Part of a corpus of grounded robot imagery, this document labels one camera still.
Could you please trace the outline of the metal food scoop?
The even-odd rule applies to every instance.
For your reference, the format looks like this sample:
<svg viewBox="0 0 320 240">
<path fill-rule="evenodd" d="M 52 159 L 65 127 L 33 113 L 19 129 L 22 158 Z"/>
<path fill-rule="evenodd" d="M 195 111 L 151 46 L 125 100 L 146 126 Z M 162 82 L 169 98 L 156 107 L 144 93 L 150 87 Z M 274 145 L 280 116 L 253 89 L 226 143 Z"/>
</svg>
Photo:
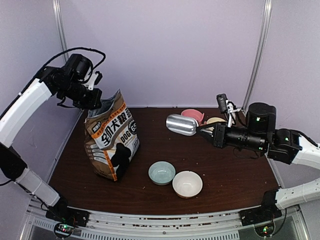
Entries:
<svg viewBox="0 0 320 240">
<path fill-rule="evenodd" d="M 170 114 L 165 125 L 171 132 L 189 137 L 196 134 L 199 126 L 194 118 L 180 114 Z"/>
</svg>

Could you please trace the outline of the dog food bag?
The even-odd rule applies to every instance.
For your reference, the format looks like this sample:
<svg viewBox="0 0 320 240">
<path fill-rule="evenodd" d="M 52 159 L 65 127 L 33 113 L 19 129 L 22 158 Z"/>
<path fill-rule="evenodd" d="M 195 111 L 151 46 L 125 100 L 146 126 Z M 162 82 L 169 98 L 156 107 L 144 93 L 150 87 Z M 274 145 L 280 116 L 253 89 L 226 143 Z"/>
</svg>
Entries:
<svg viewBox="0 0 320 240">
<path fill-rule="evenodd" d="M 84 149 L 93 171 L 119 181 L 140 146 L 137 124 L 120 90 L 89 110 L 84 121 Z"/>
</svg>

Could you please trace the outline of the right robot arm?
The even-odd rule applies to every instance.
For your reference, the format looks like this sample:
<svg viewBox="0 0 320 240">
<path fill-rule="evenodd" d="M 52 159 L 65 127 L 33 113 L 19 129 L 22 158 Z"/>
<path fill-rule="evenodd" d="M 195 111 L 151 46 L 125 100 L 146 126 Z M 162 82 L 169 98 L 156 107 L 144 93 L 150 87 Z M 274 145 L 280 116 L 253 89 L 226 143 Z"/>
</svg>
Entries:
<svg viewBox="0 0 320 240">
<path fill-rule="evenodd" d="M 196 129 L 214 147 L 232 146 L 240 150 L 251 150 L 269 159 L 287 165 L 296 164 L 320 167 L 320 145 L 301 131 L 276 129 L 277 110 L 263 102 L 249 105 L 246 126 L 228 127 L 224 122 L 215 122 Z M 270 190 L 264 193 L 261 206 L 256 210 L 259 220 L 268 220 L 278 210 L 319 200 L 320 180 L 317 178 L 291 188 Z"/>
</svg>

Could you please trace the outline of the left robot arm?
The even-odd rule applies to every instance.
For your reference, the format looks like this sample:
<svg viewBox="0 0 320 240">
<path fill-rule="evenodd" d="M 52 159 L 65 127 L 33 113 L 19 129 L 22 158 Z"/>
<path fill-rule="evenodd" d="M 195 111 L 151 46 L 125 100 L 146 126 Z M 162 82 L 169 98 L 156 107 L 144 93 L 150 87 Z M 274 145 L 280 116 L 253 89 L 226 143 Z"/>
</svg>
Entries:
<svg viewBox="0 0 320 240">
<path fill-rule="evenodd" d="M 92 62 L 81 54 L 72 54 L 62 67 L 45 63 L 34 80 L 0 116 L 0 169 L 8 179 L 24 187 L 48 207 L 53 207 L 53 215 L 61 222 L 72 218 L 71 209 L 61 203 L 62 196 L 56 190 L 28 167 L 12 144 L 29 118 L 53 96 L 61 101 L 70 99 L 73 107 L 81 110 L 99 109 L 102 91 L 96 85 L 102 77 Z"/>
</svg>

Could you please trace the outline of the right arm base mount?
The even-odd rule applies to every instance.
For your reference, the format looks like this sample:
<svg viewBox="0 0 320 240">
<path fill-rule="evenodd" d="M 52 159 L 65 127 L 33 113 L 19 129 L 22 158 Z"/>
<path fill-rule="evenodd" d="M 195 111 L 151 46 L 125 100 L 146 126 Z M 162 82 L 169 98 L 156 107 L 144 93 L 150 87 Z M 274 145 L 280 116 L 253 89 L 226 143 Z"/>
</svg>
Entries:
<svg viewBox="0 0 320 240">
<path fill-rule="evenodd" d="M 276 230 L 275 219 L 282 217 L 282 211 L 276 207 L 276 193 L 279 190 L 269 190 L 263 194 L 260 206 L 239 211 L 242 226 L 254 225 L 254 231 L 259 237 L 271 238 Z"/>
</svg>

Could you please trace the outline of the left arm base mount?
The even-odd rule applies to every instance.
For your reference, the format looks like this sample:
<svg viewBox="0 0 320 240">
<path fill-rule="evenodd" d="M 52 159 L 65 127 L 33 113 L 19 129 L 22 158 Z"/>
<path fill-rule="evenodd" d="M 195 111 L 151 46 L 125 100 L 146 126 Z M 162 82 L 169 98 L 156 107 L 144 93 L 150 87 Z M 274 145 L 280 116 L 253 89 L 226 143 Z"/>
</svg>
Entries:
<svg viewBox="0 0 320 240">
<path fill-rule="evenodd" d="M 54 206 L 43 202 L 42 210 L 46 211 L 45 217 L 56 221 L 53 227 L 54 235 L 61 240 L 70 237 L 76 228 L 86 227 L 90 213 L 86 210 L 75 209 L 68 206 L 68 201 L 60 197 Z"/>
</svg>

